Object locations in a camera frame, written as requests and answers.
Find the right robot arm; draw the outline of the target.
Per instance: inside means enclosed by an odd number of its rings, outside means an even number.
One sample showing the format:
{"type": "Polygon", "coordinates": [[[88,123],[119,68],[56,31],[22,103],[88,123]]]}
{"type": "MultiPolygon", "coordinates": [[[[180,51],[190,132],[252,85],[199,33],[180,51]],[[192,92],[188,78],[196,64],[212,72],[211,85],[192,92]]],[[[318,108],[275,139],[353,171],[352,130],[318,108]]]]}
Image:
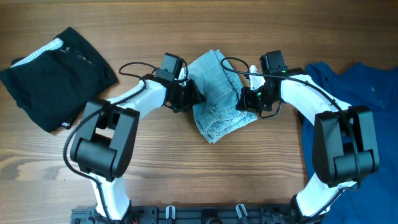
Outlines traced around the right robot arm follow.
{"type": "Polygon", "coordinates": [[[367,106],[352,106],[317,85],[301,68],[289,68],[281,51],[260,57],[261,72],[249,67],[237,110],[262,114],[275,102],[288,103],[313,125],[314,174],[294,195],[289,218],[308,223],[321,219],[347,190],[358,190],[379,169],[374,120],[367,106]]]}

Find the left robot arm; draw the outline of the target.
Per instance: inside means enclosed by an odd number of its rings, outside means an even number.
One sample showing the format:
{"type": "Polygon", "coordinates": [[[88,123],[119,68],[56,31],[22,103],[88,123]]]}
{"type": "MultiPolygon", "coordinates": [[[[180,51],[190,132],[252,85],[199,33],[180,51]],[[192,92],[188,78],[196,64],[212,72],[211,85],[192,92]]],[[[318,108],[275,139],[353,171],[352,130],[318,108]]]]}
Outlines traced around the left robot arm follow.
{"type": "Polygon", "coordinates": [[[162,106],[178,113],[204,100],[188,77],[186,61],[166,53],[162,65],[140,77],[125,95],[87,102],[81,122],[65,142],[63,159],[73,173],[90,180],[97,204],[72,210],[71,222],[138,223],[125,190],[124,173],[132,158],[139,120],[162,106]]]}

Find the light blue denim shorts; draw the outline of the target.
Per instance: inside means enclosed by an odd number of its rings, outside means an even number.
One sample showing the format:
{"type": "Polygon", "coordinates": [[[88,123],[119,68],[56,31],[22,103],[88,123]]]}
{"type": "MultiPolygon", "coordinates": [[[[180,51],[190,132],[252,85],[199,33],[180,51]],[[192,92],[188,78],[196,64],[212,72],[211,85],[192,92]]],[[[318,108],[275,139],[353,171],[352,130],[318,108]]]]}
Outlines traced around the light blue denim shorts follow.
{"type": "Polygon", "coordinates": [[[189,78],[205,97],[205,102],[193,106],[194,119],[210,143],[257,120],[255,113],[236,109],[243,84],[232,69],[220,50],[209,50],[188,66],[189,78]]]}

